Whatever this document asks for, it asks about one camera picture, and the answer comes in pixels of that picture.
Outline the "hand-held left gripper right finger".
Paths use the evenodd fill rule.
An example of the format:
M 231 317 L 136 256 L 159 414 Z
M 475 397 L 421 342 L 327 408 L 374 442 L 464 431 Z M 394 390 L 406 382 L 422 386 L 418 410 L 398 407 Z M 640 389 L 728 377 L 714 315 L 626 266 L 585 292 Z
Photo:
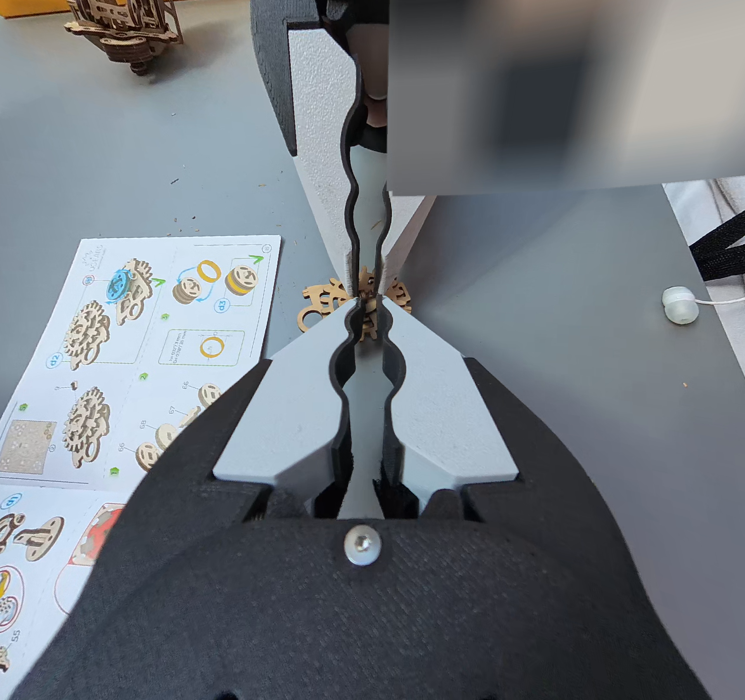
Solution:
M 387 518 L 417 518 L 439 490 L 518 476 L 493 417 L 456 348 L 391 298 L 377 302 L 385 403 L 377 495 Z

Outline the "assembled wooden model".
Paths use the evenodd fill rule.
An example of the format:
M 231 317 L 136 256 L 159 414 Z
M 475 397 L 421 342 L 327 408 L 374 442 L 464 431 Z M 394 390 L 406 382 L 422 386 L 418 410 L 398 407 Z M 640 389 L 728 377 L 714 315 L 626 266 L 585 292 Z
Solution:
M 111 62 L 128 64 L 137 76 L 166 47 L 183 44 L 173 0 L 66 0 L 72 20 L 66 32 L 82 36 L 106 53 Z

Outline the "white round earbud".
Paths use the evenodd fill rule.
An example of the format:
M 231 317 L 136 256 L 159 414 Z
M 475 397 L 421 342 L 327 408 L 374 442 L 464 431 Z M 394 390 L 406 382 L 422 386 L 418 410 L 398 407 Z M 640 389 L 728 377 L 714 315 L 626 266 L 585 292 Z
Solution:
M 696 297 L 686 286 L 673 286 L 665 289 L 661 301 L 667 319 L 674 324 L 691 324 L 700 314 L 700 306 Z

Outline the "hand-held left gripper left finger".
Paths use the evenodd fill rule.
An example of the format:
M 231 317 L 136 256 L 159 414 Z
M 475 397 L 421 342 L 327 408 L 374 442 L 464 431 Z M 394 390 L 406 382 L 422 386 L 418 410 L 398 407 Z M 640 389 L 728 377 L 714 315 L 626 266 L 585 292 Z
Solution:
M 352 475 L 349 401 L 357 299 L 351 298 L 270 359 L 214 475 L 261 483 L 337 517 Z

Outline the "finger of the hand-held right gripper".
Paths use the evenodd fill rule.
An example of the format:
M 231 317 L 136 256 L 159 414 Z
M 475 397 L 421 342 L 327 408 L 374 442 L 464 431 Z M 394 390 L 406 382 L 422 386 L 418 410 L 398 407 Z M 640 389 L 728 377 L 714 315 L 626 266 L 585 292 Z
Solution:
M 396 195 L 384 186 L 386 217 L 376 246 L 376 295 L 385 295 L 400 276 L 436 197 Z
M 337 277 L 358 294 L 359 238 L 352 213 L 359 186 L 349 127 L 361 104 L 358 63 L 324 29 L 288 31 L 294 163 Z

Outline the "illustrated instruction booklet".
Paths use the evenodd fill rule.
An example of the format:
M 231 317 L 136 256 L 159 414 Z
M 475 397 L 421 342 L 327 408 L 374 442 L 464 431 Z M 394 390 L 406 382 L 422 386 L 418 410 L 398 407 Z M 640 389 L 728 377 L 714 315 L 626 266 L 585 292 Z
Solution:
M 126 501 L 258 361 L 279 235 L 84 239 L 1 423 L 2 698 Z

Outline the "white printed cloth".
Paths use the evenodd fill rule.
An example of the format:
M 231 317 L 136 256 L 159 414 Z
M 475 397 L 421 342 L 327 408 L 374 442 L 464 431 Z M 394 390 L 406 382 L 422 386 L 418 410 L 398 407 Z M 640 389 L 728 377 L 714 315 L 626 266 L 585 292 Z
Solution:
M 670 182 L 662 186 L 689 246 L 744 211 L 743 176 Z M 714 309 L 740 368 L 744 369 L 743 302 Z

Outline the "wooden gear assembly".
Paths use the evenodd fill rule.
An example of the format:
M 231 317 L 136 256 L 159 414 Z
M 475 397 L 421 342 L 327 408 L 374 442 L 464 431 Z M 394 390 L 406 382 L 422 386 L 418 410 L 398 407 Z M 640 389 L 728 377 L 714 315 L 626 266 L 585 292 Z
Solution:
M 367 301 L 360 341 L 364 341 L 367 338 L 370 338 L 372 341 L 377 339 L 378 316 L 374 289 L 375 276 L 376 273 L 374 271 L 369 272 L 366 267 L 362 268 L 359 273 L 359 295 Z M 411 314 L 411 295 L 405 284 L 394 279 L 385 295 L 408 314 Z M 296 322 L 298 328 L 302 332 L 306 332 L 311 327 L 305 321 L 309 315 L 318 315 L 321 319 L 324 319 L 346 303 L 351 297 L 341 281 L 331 277 L 326 284 L 317 284 L 305 288 L 303 290 L 303 298 L 309 304 L 298 313 Z

